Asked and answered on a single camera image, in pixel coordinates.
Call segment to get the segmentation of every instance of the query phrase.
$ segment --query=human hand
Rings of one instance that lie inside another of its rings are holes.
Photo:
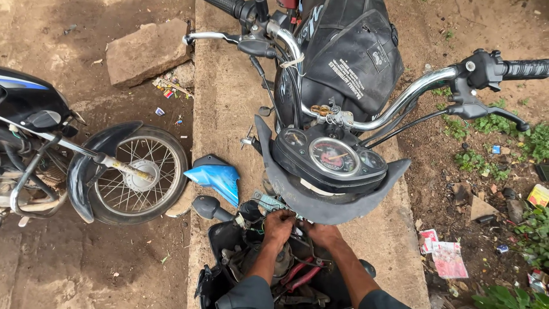
[[[335,225],[311,224],[309,221],[303,220],[299,222],[299,226],[307,232],[315,244],[328,251],[337,244],[346,243]]]
[[[284,243],[290,238],[295,224],[295,214],[286,209],[279,209],[267,215],[264,221],[264,245],[272,245],[277,252],[282,251]]]

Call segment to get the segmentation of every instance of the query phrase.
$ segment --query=speedometer needle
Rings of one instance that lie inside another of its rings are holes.
[[[345,152],[344,154],[340,154],[340,155],[335,156],[335,157],[329,157],[328,160],[331,161],[331,160],[333,160],[333,159],[337,159],[337,158],[340,158],[340,157],[342,157],[342,156],[346,156],[346,155],[348,155],[348,154],[349,154],[348,152]]]

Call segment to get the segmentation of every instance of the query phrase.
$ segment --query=sleeve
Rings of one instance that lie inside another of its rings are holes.
[[[410,307],[404,305],[402,302],[394,299],[384,290],[374,290],[366,294],[358,309],[410,309]]]
[[[217,309],[273,309],[271,287],[260,276],[248,277],[221,296],[215,306]]]

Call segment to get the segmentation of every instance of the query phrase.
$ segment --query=spoked wheel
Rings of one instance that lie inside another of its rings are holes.
[[[187,156],[167,131],[144,125],[119,143],[116,159],[154,176],[152,183],[109,168],[90,189],[94,216],[112,225],[139,224],[166,212],[187,182]]]

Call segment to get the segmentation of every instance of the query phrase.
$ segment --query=bolt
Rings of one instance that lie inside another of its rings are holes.
[[[475,68],[477,66],[475,65],[474,62],[472,61],[468,61],[466,64],[465,64],[465,68],[469,71],[469,72],[472,72],[472,71],[475,71]]]

